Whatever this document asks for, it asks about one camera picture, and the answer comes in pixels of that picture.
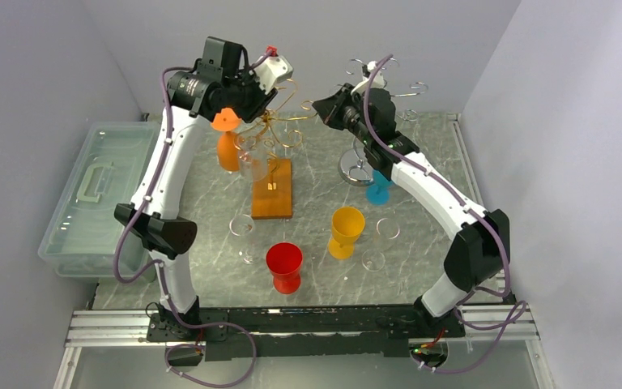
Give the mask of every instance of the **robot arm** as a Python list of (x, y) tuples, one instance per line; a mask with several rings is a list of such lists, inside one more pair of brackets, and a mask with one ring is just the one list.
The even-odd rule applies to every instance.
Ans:
[[(371, 88), (369, 97), (369, 115), (377, 136), (389, 148), (424, 166), (428, 174), (395, 157), (375, 141), (366, 126), (361, 109), (367, 87), (366, 73), (370, 72), (368, 66), (364, 67), (362, 83), (356, 87), (345, 83), (333, 96), (313, 102), (313, 108), (330, 128), (347, 129), (353, 133), (364, 144), (366, 159), (371, 167), (413, 195), (452, 239), (452, 246), (445, 258), (444, 274), (415, 302), (415, 308), (424, 319), (424, 324), (432, 326), (477, 285), (502, 268), (501, 255), (491, 234), (467, 211), (473, 210), (478, 215), (484, 215), (484, 219), (500, 235), (507, 253), (509, 219), (500, 210), (487, 212), (484, 207), (456, 190), (433, 168), (418, 146), (396, 131), (396, 109), (390, 93), (381, 89), (385, 85), (384, 81), (377, 85), (380, 88)], [(463, 199), (463, 203), (449, 192), (448, 187)]]
[[(244, 66), (240, 68), (242, 57)], [(181, 314), (193, 308), (198, 310), (187, 258), (197, 225), (177, 215), (182, 187), (200, 139), (215, 115), (229, 107), (245, 122), (252, 122), (277, 95), (275, 85), (292, 76), (292, 66), (275, 48), (269, 47), (259, 61), (251, 66), (242, 45), (207, 38), (203, 56), (194, 69), (178, 71), (168, 81), (173, 131), (168, 131), (168, 115), (164, 111), (160, 137), (142, 183), (130, 203), (116, 206), (115, 218), (124, 225), (140, 212), (131, 232), (142, 239), (151, 258), (160, 261), (156, 266), (164, 267), (168, 294)], [(166, 144), (169, 149), (164, 156)], [(152, 180), (157, 180), (155, 189), (147, 196)], [(169, 309), (166, 296), (161, 296), (161, 304)]]

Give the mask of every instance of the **red cup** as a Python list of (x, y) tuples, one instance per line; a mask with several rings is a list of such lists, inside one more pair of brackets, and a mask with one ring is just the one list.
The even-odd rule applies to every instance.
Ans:
[(272, 246), (266, 254), (266, 265), (273, 275), (273, 286), (282, 294), (296, 292), (301, 285), (299, 269), (303, 261), (299, 247), (282, 242)]

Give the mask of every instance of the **container lid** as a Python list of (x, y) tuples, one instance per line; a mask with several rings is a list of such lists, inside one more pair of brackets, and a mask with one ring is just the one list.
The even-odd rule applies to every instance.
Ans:
[[(91, 128), (40, 245), (40, 257), (85, 259), (92, 267), (113, 257), (122, 231), (113, 211), (136, 191), (159, 131), (154, 122), (104, 122)], [(139, 239), (126, 244), (130, 241), (141, 245)], [(123, 247), (123, 253), (132, 249)], [(142, 258), (123, 257), (122, 264), (131, 269), (142, 263)]]

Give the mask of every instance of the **gray wall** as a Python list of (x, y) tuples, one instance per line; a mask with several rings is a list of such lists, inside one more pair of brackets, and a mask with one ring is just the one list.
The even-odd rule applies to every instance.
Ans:
[(622, 0), (523, 0), (463, 112), (560, 387), (622, 387)]
[(36, 249), (89, 126), (138, 113), (81, 2), (0, 0), (0, 388), (53, 385), (92, 289)]
[(360, 80), (344, 73), (349, 58), (393, 53), (386, 73), (392, 92), (429, 84), (428, 95), (398, 108), (461, 112), (520, 0), (83, 0), (127, 78), (139, 106), (159, 112), (156, 83), (167, 66), (191, 66), (204, 39), (245, 45), (257, 58), (275, 45), (295, 67), (300, 91), (286, 109), (323, 98), (335, 84)]

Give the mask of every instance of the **gray marble surface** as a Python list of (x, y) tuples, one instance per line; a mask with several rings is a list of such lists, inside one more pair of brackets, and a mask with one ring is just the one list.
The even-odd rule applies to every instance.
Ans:
[[(457, 140), (445, 113), (421, 113), (417, 120), (398, 120), (398, 130), (421, 151), (461, 192), (472, 196)], [(182, 192), (180, 215), (199, 227), (190, 249), (190, 270), (202, 306), (311, 306), (412, 303), (442, 273), (450, 240), (444, 230), (405, 190), (392, 186), (390, 201), (371, 205), (365, 188), (350, 186), (339, 176), (339, 157), (351, 147), (352, 135), (332, 130), (317, 118), (277, 122), (275, 130), (298, 129), (304, 142), (279, 151), (292, 159), (294, 216), (290, 220), (257, 220), (253, 245), (258, 259), (247, 265), (236, 256), (239, 247), (229, 236), (228, 222), (238, 213), (249, 213), (251, 183), (239, 173), (218, 165), (215, 144), (219, 133), (206, 134), (190, 167)], [(330, 218), (342, 206), (363, 212), (366, 228), (354, 255), (343, 261), (330, 256)], [(370, 235), (382, 217), (396, 217), (402, 233), (385, 251), (386, 265), (366, 271), (360, 256), (371, 246)], [(302, 283), (291, 295), (273, 289), (264, 255), (277, 242), (292, 242), (304, 253)], [(158, 301), (158, 283), (120, 285), (102, 280), (93, 309), (143, 308)], [(472, 301), (499, 301), (478, 293)]]

